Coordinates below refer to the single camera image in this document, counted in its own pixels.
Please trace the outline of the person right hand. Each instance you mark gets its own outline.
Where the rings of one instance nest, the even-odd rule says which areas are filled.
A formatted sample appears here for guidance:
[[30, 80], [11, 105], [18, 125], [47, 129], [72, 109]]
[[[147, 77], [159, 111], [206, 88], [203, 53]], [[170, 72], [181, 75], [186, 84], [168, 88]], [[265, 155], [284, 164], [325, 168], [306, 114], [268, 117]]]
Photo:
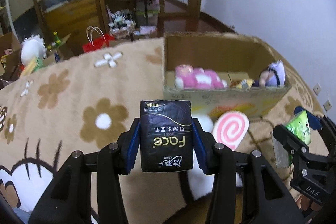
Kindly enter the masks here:
[[300, 194], [296, 200], [296, 204], [304, 216], [306, 223], [311, 223], [312, 219], [318, 214], [322, 206], [313, 202], [306, 196]]

